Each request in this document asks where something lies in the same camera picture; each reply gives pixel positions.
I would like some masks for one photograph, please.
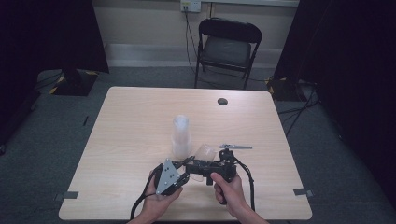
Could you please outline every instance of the table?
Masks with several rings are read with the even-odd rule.
[[[227,105],[219,105],[225,98]],[[309,219],[312,212],[271,95],[266,91],[224,91],[113,87],[106,96],[59,216],[64,220],[127,220],[149,171],[171,149],[173,118],[190,119],[192,147],[203,143],[252,146],[234,150],[255,180],[256,211],[266,219]],[[248,176],[237,168],[249,202]],[[234,220],[213,187],[193,179],[161,220]],[[142,203],[136,209],[141,211]]]

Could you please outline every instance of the chair seat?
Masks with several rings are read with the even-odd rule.
[[[201,55],[201,63],[210,62],[248,69],[251,46],[249,43],[210,36]]]

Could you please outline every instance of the person's left hand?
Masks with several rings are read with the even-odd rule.
[[[183,188],[178,189],[169,196],[157,195],[155,194],[155,186],[154,186],[155,175],[151,178],[151,181],[148,184],[148,189],[146,190],[146,195],[148,196],[144,203],[142,212],[135,217],[130,224],[132,223],[152,223],[158,218],[160,218],[168,209],[169,205],[180,196]]]

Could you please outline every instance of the person's right hand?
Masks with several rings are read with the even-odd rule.
[[[238,174],[233,178],[233,181],[228,183],[223,177],[217,173],[212,173],[210,177],[216,182],[215,195],[216,199],[221,203],[224,201],[223,195],[227,200],[227,209],[231,216],[238,218],[241,208],[250,210],[242,188],[242,180]]]

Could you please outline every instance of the wall outlet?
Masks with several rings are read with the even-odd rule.
[[[201,1],[180,0],[180,11],[201,12]]]

